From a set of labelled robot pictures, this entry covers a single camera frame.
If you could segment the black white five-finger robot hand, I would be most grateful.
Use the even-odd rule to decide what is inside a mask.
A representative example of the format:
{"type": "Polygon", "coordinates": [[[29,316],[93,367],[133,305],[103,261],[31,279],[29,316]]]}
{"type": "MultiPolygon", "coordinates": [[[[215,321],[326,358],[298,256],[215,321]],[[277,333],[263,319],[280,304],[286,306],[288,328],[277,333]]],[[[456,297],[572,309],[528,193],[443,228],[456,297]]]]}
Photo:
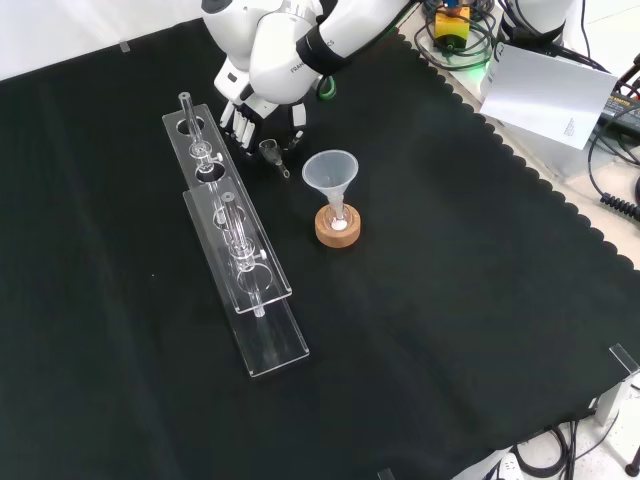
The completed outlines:
{"type": "MultiPolygon", "coordinates": [[[[235,67],[227,57],[214,80],[216,90],[227,100],[220,116],[219,126],[235,140],[245,153],[251,155],[260,142],[259,133],[263,122],[273,114],[279,104],[258,96],[249,81],[249,74],[235,67]]],[[[285,105],[289,130],[286,150],[293,150],[300,143],[307,126],[307,110],[303,100],[285,105]]]]}

